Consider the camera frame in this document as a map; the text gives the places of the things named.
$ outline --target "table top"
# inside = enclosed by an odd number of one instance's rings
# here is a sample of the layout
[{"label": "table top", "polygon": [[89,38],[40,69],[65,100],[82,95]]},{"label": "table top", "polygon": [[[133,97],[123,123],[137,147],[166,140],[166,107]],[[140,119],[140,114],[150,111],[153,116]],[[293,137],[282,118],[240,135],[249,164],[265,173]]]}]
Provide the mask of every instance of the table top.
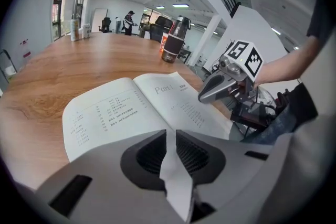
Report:
[{"label": "table top", "polygon": [[[161,59],[159,43],[117,34],[65,36],[35,56],[0,99],[0,150],[14,179],[36,189],[66,165],[62,114],[76,96],[109,81],[144,73],[179,74],[196,90],[202,81],[178,59]],[[229,111],[215,106],[227,117]]]}]

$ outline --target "blue denim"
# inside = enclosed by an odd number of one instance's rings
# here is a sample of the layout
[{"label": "blue denim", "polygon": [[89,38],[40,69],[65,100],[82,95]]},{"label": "blue denim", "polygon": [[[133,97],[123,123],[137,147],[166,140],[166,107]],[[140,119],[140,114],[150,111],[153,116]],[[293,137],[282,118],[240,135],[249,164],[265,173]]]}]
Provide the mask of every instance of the blue denim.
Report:
[{"label": "blue denim", "polygon": [[275,141],[280,135],[292,132],[296,126],[296,123],[297,119],[290,111],[288,105],[263,132],[253,132],[244,138],[241,142],[261,145],[274,145]]}]

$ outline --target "white column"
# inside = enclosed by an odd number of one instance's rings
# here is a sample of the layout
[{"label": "white column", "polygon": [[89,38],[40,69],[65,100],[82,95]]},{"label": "white column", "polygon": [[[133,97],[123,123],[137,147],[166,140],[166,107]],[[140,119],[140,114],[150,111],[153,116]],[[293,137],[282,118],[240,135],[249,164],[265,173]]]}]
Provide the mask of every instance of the white column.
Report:
[{"label": "white column", "polygon": [[219,22],[220,22],[220,16],[218,14],[214,15],[211,18],[210,23],[208,24],[208,27],[206,28],[203,36],[199,40],[199,43],[197,47],[195,48],[194,52],[192,53],[190,60],[188,61],[189,66],[194,66],[197,63],[197,60],[199,59],[202,51],[204,50],[205,46],[208,44],[210,38],[214,34],[214,31],[216,30]]}]

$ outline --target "black sleeve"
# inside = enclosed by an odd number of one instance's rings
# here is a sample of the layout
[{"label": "black sleeve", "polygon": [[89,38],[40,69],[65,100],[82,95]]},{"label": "black sleeve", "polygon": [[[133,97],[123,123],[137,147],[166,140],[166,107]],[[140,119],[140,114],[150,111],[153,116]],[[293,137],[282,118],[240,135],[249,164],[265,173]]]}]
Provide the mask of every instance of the black sleeve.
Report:
[{"label": "black sleeve", "polygon": [[324,0],[316,0],[307,36],[318,38],[320,45],[324,46],[332,32],[333,26],[334,21],[328,11],[326,3]]}]

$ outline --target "open book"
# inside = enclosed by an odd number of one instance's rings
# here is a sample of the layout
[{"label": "open book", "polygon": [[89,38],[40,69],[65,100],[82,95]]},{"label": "open book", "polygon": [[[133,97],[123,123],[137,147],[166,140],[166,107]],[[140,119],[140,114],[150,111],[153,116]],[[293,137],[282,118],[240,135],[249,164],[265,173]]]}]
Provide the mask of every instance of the open book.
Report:
[{"label": "open book", "polygon": [[103,144],[166,129],[167,155],[160,178],[165,180],[168,201],[186,220],[192,182],[176,154],[175,130],[228,139],[232,127],[212,105],[200,103],[197,95],[176,72],[114,80],[72,99],[63,112],[69,160]]}]

